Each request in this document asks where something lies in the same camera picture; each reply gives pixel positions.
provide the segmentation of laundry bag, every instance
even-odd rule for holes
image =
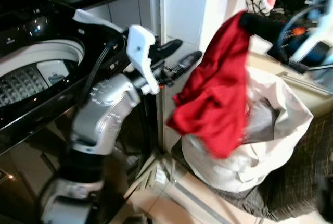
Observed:
[[[186,162],[197,177],[216,189],[238,193],[260,184],[271,171],[289,160],[313,118],[280,77],[250,67],[246,108],[243,144],[226,159],[211,156],[200,138],[182,137]]]

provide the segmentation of white laundry bag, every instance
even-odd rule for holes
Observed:
[[[197,137],[182,137],[182,150],[193,172],[208,185],[238,193],[260,184],[273,170],[285,164],[306,133],[313,115],[280,78],[247,68],[247,97],[255,102],[265,97],[278,111],[274,138],[242,144],[227,159],[209,155]]]

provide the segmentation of cable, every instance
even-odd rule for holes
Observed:
[[[78,101],[79,107],[82,107],[82,105],[84,104],[84,102],[91,90],[92,84],[94,82],[94,79],[96,77],[96,74],[97,74],[97,71],[99,70],[100,65],[102,64],[104,58],[109,53],[109,51],[111,49],[113,49],[114,45],[115,45],[115,41],[108,42],[108,44],[103,49],[102,53],[100,53],[97,61],[95,62],[95,65],[93,66],[93,69],[91,70],[91,72],[88,75],[85,85],[83,86],[82,93],[81,93],[79,101]]]
[[[277,42],[276,42],[276,48],[277,48],[277,51],[279,52],[280,56],[281,56],[281,59],[283,60],[283,63],[284,64],[288,64],[289,63],[289,58],[285,52],[285,50],[283,49],[282,45],[283,45],[283,41],[284,41],[284,38],[285,38],[285,35],[287,33],[287,31],[291,28],[291,26],[293,24],[295,24],[295,22],[303,17],[306,13],[310,12],[311,10],[314,10],[314,9],[321,9],[325,7],[324,4],[317,4],[317,5],[311,5],[309,7],[306,7],[304,9],[302,9],[301,11],[297,12],[286,24],[285,26],[282,28],[281,30],[281,33],[277,39]]]

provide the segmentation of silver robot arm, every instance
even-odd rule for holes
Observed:
[[[173,68],[164,66],[164,58],[181,45],[174,40],[165,46],[151,46],[155,37],[141,26],[129,31],[127,55],[136,70],[127,76],[118,74],[96,84],[87,103],[77,112],[72,124],[66,157],[60,162],[56,178],[40,196],[40,220],[45,224],[93,223],[94,202],[104,186],[104,158],[112,152],[121,124],[140,103],[140,95],[159,91],[159,85],[172,85],[201,57],[194,52]],[[150,66],[148,55],[161,60]]]

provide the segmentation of white bag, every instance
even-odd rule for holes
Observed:
[[[199,138],[182,137],[184,158],[193,172],[210,186],[234,193],[260,184],[271,171],[285,164],[313,118],[281,78],[255,68],[247,70],[247,97],[252,101],[265,97],[279,110],[274,139],[243,144],[229,158],[215,159]]]

